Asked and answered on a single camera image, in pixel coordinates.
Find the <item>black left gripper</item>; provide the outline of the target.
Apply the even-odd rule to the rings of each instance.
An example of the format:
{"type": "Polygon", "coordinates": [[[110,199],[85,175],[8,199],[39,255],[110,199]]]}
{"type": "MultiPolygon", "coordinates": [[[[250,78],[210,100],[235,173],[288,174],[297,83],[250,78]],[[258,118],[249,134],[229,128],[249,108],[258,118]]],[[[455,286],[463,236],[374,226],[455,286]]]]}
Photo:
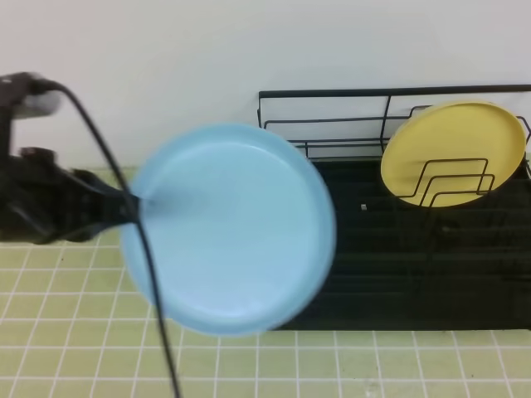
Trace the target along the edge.
{"type": "Polygon", "coordinates": [[[23,148],[1,161],[1,242],[85,242],[133,222],[124,191],[59,167],[49,149],[23,148]]]}

